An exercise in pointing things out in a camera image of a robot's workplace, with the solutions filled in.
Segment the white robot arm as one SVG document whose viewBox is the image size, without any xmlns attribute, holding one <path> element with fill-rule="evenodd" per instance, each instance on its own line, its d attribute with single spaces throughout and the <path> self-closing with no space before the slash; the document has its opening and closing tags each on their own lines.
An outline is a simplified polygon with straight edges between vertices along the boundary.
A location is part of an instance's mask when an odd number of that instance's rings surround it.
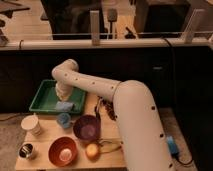
<svg viewBox="0 0 213 171">
<path fill-rule="evenodd" d="M 175 171 L 153 95 L 136 80 L 117 81 L 78 72 L 68 59 L 52 70 L 56 94 L 65 101 L 77 87 L 113 103 L 128 171 Z"/>
</svg>

